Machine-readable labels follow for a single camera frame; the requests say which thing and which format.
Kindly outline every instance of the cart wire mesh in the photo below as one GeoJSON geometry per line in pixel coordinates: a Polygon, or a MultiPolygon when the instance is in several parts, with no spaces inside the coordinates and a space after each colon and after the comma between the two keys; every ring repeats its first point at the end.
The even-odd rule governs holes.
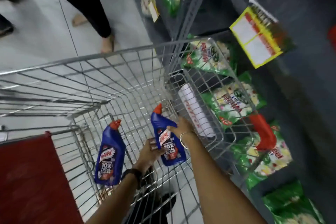
{"type": "MultiPolygon", "coordinates": [[[[242,135],[254,137],[255,123],[233,110],[241,120],[224,130],[201,94],[223,87],[227,80],[234,81],[248,99],[245,108],[253,115],[257,111],[216,42],[200,38],[192,41],[196,40],[211,43],[224,57],[230,76],[205,75],[202,68],[181,67],[181,59],[190,53],[191,40],[1,72],[0,119],[5,127],[0,140],[23,140],[50,131],[84,221],[115,188],[94,181],[103,130],[111,121],[121,119],[119,132],[126,144],[125,171],[137,161],[146,139],[154,137],[150,117],[158,103],[163,105],[163,115],[171,120],[184,116],[194,123],[202,143],[224,172],[240,174],[229,149],[239,144],[242,135]],[[177,45],[184,46],[182,52],[171,51],[177,45]]],[[[158,160],[150,168],[141,182],[142,188],[137,190],[126,223],[150,223],[158,214],[160,220],[166,215],[169,223],[203,222],[193,167],[188,151],[186,154],[184,163],[166,167],[158,160]]],[[[255,161],[248,171],[259,163],[255,161]]],[[[245,178],[243,174],[239,185],[245,178]]]]}

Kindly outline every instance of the forearm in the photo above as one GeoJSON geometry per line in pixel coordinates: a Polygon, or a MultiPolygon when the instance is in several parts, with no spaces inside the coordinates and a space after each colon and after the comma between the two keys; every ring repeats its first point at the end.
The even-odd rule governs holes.
{"type": "Polygon", "coordinates": [[[230,224],[265,223],[248,198],[220,170],[200,140],[191,140],[188,145],[204,223],[223,223],[223,220],[230,224]]]}
{"type": "Polygon", "coordinates": [[[119,186],[113,191],[86,224],[119,224],[126,216],[137,189],[137,178],[127,174],[119,186]]]}

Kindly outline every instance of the gold bangle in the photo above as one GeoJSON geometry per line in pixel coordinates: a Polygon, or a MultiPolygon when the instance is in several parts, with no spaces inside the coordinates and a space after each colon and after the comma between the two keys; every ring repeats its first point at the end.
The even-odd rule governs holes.
{"type": "Polygon", "coordinates": [[[184,134],[187,134],[187,133],[194,133],[194,134],[196,134],[194,131],[188,131],[188,132],[183,132],[181,135],[180,135],[180,143],[182,144],[182,146],[185,148],[185,149],[189,149],[187,146],[185,146],[184,145],[184,143],[182,142],[182,136],[184,135],[184,134]]]}

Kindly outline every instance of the person's left hand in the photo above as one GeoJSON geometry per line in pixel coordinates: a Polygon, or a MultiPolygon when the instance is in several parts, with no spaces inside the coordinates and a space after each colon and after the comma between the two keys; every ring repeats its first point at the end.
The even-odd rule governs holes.
{"type": "Polygon", "coordinates": [[[155,138],[148,139],[141,149],[138,161],[133,168],[141,171],[142,175],[144,175],[147,169],[166,151],[166,148],[158,149],[155,138]]]}

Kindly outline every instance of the orange nozzle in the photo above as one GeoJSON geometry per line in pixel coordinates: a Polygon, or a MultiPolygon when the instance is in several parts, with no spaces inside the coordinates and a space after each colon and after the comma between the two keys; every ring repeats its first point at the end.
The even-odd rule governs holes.
{"type": "Polygon", "coordinates": [[[159,103],[159,104],[157,105],[157,107],[155,107],[155,109],[154,109],[153,112],[156,113],[156,114],[162,114],[162,104],[159,103]]]}
{"type": "Polygon", "coordinates": [[[121,120],[114,120],[110,123],[110,128],[117,130],[120,126],[121,120]]]}

